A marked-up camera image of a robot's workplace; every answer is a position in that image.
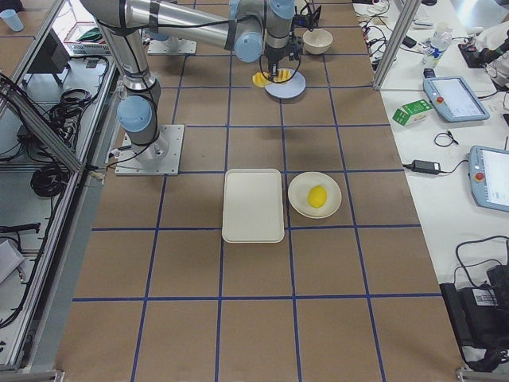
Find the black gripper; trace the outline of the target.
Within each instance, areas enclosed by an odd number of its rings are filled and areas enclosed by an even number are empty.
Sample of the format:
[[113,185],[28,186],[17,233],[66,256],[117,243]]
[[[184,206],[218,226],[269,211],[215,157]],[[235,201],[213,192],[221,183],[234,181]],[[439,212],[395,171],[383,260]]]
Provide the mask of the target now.
[[268,33],[265,40],[264,55],[267,59],[268,74],[278,75],[279,62],[284,58],[301,62],[301,37],[290,33],[285,37],[275,37]]

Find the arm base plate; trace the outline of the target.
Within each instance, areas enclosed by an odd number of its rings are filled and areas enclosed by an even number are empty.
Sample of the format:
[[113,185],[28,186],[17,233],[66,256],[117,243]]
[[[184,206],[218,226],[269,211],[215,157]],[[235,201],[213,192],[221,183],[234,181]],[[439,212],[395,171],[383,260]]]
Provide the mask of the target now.
[[152,39],[149,43],[148,54],[150,56],[180,56],[196,53],[197,43],[177,37],[168,37],[159,41]]
[[160,125],[159,137],[144,150],[144,147],[132,145],[127,133],[123,145],[128,149],[121,150],[116,161],[115,174],[118,176],[177,176],[181,161],[181,150],[184,141],[183,124]]

